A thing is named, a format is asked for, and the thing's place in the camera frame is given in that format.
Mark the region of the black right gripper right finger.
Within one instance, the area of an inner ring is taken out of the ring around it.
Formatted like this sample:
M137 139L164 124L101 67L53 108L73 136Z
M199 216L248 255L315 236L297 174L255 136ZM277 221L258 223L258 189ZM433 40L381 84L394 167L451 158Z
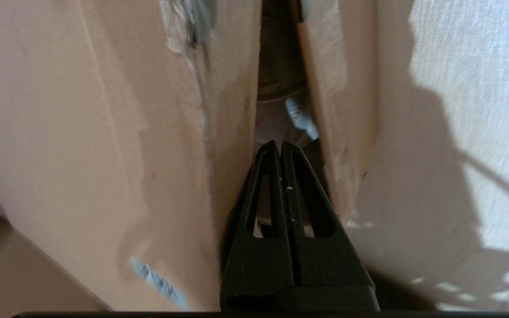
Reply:
M277 294L288 312L378 312L375 285L300 147L281 148L293 286Z

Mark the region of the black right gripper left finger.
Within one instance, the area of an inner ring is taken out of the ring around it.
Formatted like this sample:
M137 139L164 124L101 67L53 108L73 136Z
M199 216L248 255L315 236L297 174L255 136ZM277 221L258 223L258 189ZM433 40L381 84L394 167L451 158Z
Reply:
M268 177L270 186L271 236L257 238L253 230L264 177ZM291 255L280 154L275 141L270 141L258 150L228 222L220 309L222 312L276 310L277 294L290 286Z

